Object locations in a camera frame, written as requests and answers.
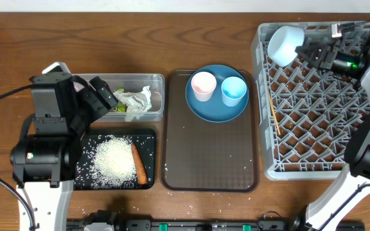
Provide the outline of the green white wrapper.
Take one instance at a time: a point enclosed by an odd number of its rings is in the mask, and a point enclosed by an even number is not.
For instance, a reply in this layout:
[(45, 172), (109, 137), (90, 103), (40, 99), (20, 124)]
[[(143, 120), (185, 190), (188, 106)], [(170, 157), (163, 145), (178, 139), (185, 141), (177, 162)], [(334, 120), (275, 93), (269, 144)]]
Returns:
[[(124, 91), (125, 91), (124, 88), (116, 89), (114, 91), (114, 94), (116, 94), (116, 93), (122, 93)], [(122, 103), (122, 102), (119, 101), (118, 104), (117, 104), (117, 106), (114, 107), (112, 109), (112, 111), (113, 112), (126, 112), (126, 109), (127, 109), (126, 105), (124, 103)]]

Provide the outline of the light blue bowl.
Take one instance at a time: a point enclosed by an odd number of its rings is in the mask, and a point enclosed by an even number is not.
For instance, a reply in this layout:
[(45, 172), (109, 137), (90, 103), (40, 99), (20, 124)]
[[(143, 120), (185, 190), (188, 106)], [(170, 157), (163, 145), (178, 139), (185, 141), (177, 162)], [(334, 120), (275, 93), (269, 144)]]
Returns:
[(293, 26), (280, 27), (271, 37), (267, 54), (278, 66), (284, 67), (290, 64), (297, 53), (296, 47), (304, 44), (304, 31)]

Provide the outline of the white tissue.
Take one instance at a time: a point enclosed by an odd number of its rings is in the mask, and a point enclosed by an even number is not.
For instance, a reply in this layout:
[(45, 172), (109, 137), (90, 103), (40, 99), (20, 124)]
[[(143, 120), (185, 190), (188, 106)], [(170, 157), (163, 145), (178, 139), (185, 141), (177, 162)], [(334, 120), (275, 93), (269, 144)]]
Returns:
[(118, 102), (122, 102), (126, 105), (125, 121), (131, 122), (134, 119), (139, 119), (149, 111), (152, 107), (151, 104), (151, 91), (149, 86), (143, 87), (141, 92), (122, 92), (114, 94)]

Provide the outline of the wooden chopstick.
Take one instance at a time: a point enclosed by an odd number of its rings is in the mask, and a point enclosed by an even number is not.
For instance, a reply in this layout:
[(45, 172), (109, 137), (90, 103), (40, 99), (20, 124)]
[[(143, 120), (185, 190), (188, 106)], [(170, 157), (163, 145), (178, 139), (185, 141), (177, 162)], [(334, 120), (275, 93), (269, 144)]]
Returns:
[(276, 125), (277, 134), (280, 136), (281, 135), (281, 130), (279, 128), (279, 123), (278, 123), (278, 120), (277, 120), (277, 117), (276, 117), (276, 112), (274, 110), (274, 104), (273, 104), (271, 92), (269, 90), (268, 90), (268, 97), (269, 97), (269, 103), (270, 103), (270, 110), (272, 112), (272, 116), (274, 118), (274, 122), (275, 122), (275, 125)]

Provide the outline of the white rice heap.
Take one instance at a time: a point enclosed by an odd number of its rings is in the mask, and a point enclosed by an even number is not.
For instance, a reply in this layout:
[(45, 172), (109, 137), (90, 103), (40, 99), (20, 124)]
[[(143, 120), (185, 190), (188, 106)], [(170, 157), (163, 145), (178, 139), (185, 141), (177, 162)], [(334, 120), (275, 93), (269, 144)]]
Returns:
[(76, 166), (78, 190), (134, 189), (136, 167), (127, 137), (90, 135), (82, 141), (82, 156)]

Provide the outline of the orange carrot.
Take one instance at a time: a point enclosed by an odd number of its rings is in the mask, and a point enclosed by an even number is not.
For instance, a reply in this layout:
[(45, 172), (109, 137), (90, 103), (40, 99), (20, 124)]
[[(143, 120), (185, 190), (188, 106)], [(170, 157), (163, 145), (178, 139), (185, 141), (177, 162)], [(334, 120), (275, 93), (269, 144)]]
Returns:
[(134, 159), (134, 164), (136, 167), (136, 175), (137, 175), (137, 180), (140, 185), (144, 185), (147, 183), (148, 178), (146, 175), (145, 167), (143, 165), (143, 162), (141, 160), (141, 157), (139, 156), (139, 152), (135, 146), (135, 144), (131, 145), (131, 151), (132, 151), (132, 156)]

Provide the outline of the light blue cup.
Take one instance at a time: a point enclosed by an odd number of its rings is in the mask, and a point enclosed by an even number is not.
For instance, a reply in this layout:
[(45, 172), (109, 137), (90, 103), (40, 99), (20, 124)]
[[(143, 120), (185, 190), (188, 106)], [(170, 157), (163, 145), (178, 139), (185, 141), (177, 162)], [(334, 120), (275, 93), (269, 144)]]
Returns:
[(221, 92), (223, 103), (235, 107), (247, 93), (247, 84), (242, 78), (231, 76), (222, 82)]

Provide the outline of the pink cup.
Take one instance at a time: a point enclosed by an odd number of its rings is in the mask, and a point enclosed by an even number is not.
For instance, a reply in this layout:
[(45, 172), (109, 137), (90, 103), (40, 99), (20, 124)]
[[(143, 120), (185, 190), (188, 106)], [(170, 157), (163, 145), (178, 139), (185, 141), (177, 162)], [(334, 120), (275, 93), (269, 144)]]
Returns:
[(199, 72), (191, 78), (191, 88), (197, 100), (208, 101), (216, 89), (216, 78), (209, 72)]

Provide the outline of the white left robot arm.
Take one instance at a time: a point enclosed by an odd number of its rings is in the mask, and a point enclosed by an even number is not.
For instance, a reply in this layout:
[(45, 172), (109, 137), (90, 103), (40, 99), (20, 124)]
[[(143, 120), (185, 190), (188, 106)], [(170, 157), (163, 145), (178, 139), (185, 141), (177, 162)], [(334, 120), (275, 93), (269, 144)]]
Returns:
[(65, 230), (82, 139), (118, 103), (99, 76), (89, 81), (67, 72), (34, 76), (34, 114), (23, 122), (10, 162), (24, 200), (21, 230)]

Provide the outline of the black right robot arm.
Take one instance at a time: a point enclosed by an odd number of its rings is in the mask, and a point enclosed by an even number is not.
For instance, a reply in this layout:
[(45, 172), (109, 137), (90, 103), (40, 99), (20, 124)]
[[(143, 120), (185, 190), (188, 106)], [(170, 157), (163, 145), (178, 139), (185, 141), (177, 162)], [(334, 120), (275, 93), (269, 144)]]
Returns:
[[(337, 46), (303, 45), (295, 49), (321, 71), (331, 71), (360, 82), (370, 106), (370, 34), (358, 56)], [(296, 217), (292, 230), (336, 230), (342, 219), (370, 194), (370, 113), (344, 150), (345, 166), (327, 190)]]

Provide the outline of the black waste tray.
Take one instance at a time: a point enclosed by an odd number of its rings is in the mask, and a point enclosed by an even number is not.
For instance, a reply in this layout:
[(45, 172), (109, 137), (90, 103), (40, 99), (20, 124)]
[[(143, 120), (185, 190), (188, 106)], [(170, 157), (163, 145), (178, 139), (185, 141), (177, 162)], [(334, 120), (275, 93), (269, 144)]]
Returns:
[[(90, 135), (115, 135), (118, 137), (127, 137), (135, 144), (139, 156), (143, 162), (145, 167), (146, 175), (148, 181), (144, 185), (140, 185), (138, 180), (138, 186), (134, 189), (108, 189), (108, 190), (136, 190), (136, 189), (149, 189), (154, 184), (154, 167), (155, 167), (155, 132), (151, 129), (140, 129), (140, 130), (92, 130), (90, 134), (86, 135), (88, 137)], [(93, 191), (93, 190), (78, 190), (75, 188), (75, 180), (74, 180), (74, 190), (76, 191)]]

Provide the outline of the grey dishwasher rack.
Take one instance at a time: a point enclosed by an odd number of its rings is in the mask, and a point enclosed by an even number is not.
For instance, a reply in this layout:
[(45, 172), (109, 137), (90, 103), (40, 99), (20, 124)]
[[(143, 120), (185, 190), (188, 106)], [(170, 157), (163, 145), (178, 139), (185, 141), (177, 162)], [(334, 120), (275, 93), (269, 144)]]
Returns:
[(273, 62), (267, 48), (281, 26), (259, 25), (251, 43), (264, 174), (270, 180), (334, 179), (350, 137), (370, 112), (367, 95), (355, 80), (322, 73), (301, 56), (286, 67)]

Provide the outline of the clear plastic bin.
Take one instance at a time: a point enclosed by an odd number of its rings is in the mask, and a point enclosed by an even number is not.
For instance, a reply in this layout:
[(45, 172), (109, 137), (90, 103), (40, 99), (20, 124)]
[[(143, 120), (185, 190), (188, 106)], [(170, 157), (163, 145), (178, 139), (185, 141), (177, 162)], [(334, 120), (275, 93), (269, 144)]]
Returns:
[(149, 86), (151, 108), (147, 112), (126, 113), (109, 112), (98, 122), (154, 122), (163, 119), (165, 82), (164, 76), (155, 73), (89, 73), (78, 74), (89, 82), (96, 76), (106, 81), (112, 91), (124, 89), (125, 92), (141, 92), (143, 87)]

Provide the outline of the dark blue plate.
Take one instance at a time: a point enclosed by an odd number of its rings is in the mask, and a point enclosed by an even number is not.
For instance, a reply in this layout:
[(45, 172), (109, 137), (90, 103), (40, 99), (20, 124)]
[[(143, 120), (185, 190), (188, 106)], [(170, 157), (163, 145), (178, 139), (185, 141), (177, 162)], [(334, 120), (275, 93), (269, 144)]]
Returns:
[[(208, 101), (199, 101), (191, 87), (191, 80), (197, 73), (207, 72), (211, 73), (217, 82), (217, 86), (213, 91), (213, 95)], [(229, 77), (236, 77), (241, 79), (245, 85), (247, 81), (236, 69), (226, 65), (207, 65), (195, 71), (189, 78), (186, 84), (186, 102), (191, 111), (205, 121), (212, 123), (224, 123), (231, 121), (238, 117), (246, 108), (249, 102), (249, 88), (243, 94), (241, 100), (233, 107), (224, 104), (222, 100), (221, 86), (223, 81)]]

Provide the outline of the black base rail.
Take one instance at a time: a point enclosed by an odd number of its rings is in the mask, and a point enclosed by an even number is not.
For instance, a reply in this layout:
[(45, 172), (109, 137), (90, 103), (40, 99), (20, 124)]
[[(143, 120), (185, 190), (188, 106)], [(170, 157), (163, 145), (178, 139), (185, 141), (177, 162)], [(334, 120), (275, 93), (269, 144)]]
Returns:
[(117, 212), (99, 210), (85, 219), (68, 220), (66, 230), (113, 230), (113, 231), (288, 231), (313, 230), (301, 218), (289, 223), (287, 219), (257, 221), (163, 221), (151, 219), (124, 219)]

